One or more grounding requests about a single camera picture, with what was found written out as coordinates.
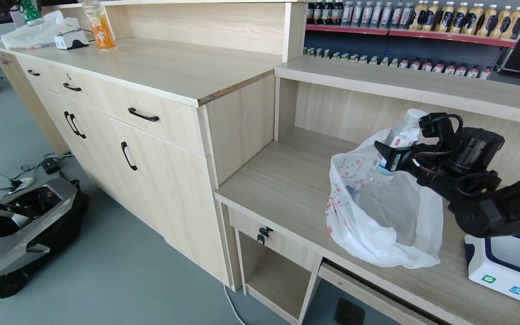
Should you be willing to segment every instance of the robotic arm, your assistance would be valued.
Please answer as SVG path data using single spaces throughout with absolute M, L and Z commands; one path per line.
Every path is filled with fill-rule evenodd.
M 459 126 L 453 130 L 450 118 Z M 520 234 L 520 181 L 498 189 L 501 179 L 487 167 L 505 140 L 482 128 L 463 127 L 460 116 L 431 113 L 419 120 L 425 138 L 437 144 L 391 148 L 376 141 L 386 169 L 406 171 L 417 183 L 449 201 L 459 227 L 479 238 Z

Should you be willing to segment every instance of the cabinet drawer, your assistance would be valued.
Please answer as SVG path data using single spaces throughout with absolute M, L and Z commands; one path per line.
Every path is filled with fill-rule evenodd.
M 231 226 L 254 240 L 258 238 L 260 228 L 266 228 L 266 225 L 237 212 L 233 208 L 229 207 L 228 213 Z M 314 264 L 320 259 L 313 251 L 274 230 L 269 232 L 268 237 L 264 236 L 264 245 L 309 271 L 312 271 Z
M 113 117 L 205 155 L 195 107 L 103 80 L 97 85 Z
M 53 65 L 49 66 L 49 70 L 53 77 L 54 87 L 60 94 L 107 113 L 95 78 Z
M 56 83 L 51 76 L 51 70 L 49 70 L 49 65 L 44 63 L 43 60 L 21 56 L 16 56 L 16 59 L 31 84 L 57 90 Z

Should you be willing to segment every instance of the wooden shelf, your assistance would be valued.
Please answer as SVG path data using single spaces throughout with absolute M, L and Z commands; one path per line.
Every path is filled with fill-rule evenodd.
M 357 276 L 448 323 L 520 323 L 520 303 L 471 282 L 464 233 L 444 210 L 441 263 L 431 268 L 382 268 L 337 245 L 326 230 L 330 157 L 357 144 L 294 128 L 225 181 L 216 198 L 323 255 Z
M 50 64 L 146 91 L 193 107 L 272 74 L 281 56 L 155 39 L 117 40 L 116 53 L 88 47 L 60 50 L 6 48 L 16 56 L 37 57 Z
M 274 69 L 277 77 L 470 111 L 520 123 L 520 86 L 302 56 Z
M 448 32 L 430 32 L 430 31 L 411 31 L 409 29 L 391 29 L 388 31 L 391 36 L 403 37 L 420 37 L 433 39 L 448 39 L 450 41 L 479 43 L 485 45 L 495 45 L 503 47 L 515 47 L 516 41 L 514 39 L 498 39 L 477 35 L 466 35 L 461 33 Z
M 387 35 L 388 34 L 388 29 L 331 26 L 331 25 L 306 25 L 306 30 L 307 31 L 339 32 L 339 33 L 372 34 L 372 35 Z

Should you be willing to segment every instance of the plastic water bottle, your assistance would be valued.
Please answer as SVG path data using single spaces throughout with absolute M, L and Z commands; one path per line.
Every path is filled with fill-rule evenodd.
M 383 143 L 392 148 L 409 147 L 418 140 L 421 128 L 418 120 L 427 115 L 425 111 L 420 109 L 409 109 L 406 111 L 402 121 L 398 122 L 384 139 Z M 367 174 L 367 180 L 373 181 L 378 185 L 387 185 L 392 179 L 394 173 L 385 168 L 386 160 L 378 153 L 372 167 Z

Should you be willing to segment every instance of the black handle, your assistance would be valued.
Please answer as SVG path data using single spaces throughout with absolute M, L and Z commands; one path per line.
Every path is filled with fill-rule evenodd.
M 68 113 L 68 111 L 64 111 L 64 116 L 65 116 L 65 120 L 68 122 L 68 124 L 70 125 L 70 128 L 72 129 L 72 131 L 76 134 L 76 135 L 80 135 L 80 133 L 74 129 L 74 127 L 72 126 L 72 124 L 70 123 L 70 119 L 68 119 L 68 117 L 70 116 L 70 113 Z
M 125 157 L 125 160 L 128 162 L 128 165 L 130 165 L 130 168 L 132 168 L 132 171 L 137 171 L 138 170 L 138 166 L 136 165 L 132 165 L 130 163 L 130 159 L 128 158 L 128 154 L 125 152 L 125 149 L 128 147 L 128 144 L 126 144 L 126 142 L 122 142 L 121 143 L 121 150 L 122 152 L 124 153 L 124 157 Z
M 67 82 L 64 82 L 64 88 L 67 88 L 67 89 L 73 90 L 73 91 L 81 91 L 80 87 L 70 87 L 70 84 Z
M 74 122 L 74 119 L 76 118 L 75 115 L 73 114 L 70 114 L 70 119 L 72 120 L 72 124 L 74 124 L 74 128 L 76 129 L 76 134 L 81 136 L 82 139 L 85 139 L 86 136 L 85 134 L 81 133 L 79 130 L 78 130 L 78 126 L 76 125 L 76 123 Z
M 133 107 L 128 107 L 128 112 L 132 115 L 136 115 L 137 117 L 142 117 L 142 119 L 148 120 L 150 122 L 156 122 L 159 120 L 159 117 L 157 117 L 156 115 L 149 117 L 149 116 L 144 116 L 144 115 L 138 114 L 138 113 L 136 113 L 136 109 L 134 109 Z

